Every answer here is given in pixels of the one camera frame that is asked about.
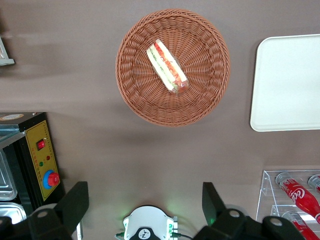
metal tray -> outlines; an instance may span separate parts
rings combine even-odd
[[[320,129],[320,34],[269,37],[257,49],[251,127]]]
[[[0,149],[0,201],[11,201],[17,196],[17,189],[8,166],[7,158]]]
[[[12,224],[17,224],[27,219],[24,208],[13,202],[0,202],[0,216],[10,217]]]

plastic tray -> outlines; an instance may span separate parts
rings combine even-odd
[[[269,37],[256,55],[251,127],[320,129],[320,34]]]

wicker basket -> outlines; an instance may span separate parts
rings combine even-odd
[[[156,74],[146,49],[160,39],[179,60],[189,89],[170,93]],[[192,124],[209,114],[226,91],[229,52],[218,30],[198,14],[166,9],[142,18],[125,35],[116,57],[116,78],[128,106],[160,126]]]

coca-cola bottle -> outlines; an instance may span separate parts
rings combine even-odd
[[[320,240],[297,212],[287,211],[282,217],[292,222],[306,240]]]
[[[282,172],[275,182],[302,211],[310,214],[320,224],[320,206],[317,199],[301,186],[288,172]]]
[[[312,189],[315,189],[320,194],[320,175],[316,174],[309,178],[308,184]]]

